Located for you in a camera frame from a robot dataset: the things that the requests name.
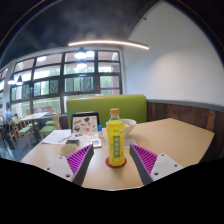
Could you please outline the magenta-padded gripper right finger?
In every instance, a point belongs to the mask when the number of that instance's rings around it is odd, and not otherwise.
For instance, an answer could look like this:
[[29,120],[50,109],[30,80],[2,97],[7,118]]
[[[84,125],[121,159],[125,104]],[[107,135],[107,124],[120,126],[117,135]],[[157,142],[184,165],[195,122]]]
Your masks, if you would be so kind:
[[155,154],[138,145],[130,145],[130,155],[144,185],[182,169],[182,166],[167,154]]

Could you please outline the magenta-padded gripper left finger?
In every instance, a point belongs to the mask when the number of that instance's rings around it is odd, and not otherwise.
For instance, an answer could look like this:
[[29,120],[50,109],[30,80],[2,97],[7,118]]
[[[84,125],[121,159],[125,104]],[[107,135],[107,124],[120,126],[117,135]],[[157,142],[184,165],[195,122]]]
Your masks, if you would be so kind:
[[45,167],[45,170],[81,186],[93,155],[94,148],[90,144],[67,157],[62,155],[57,156]]

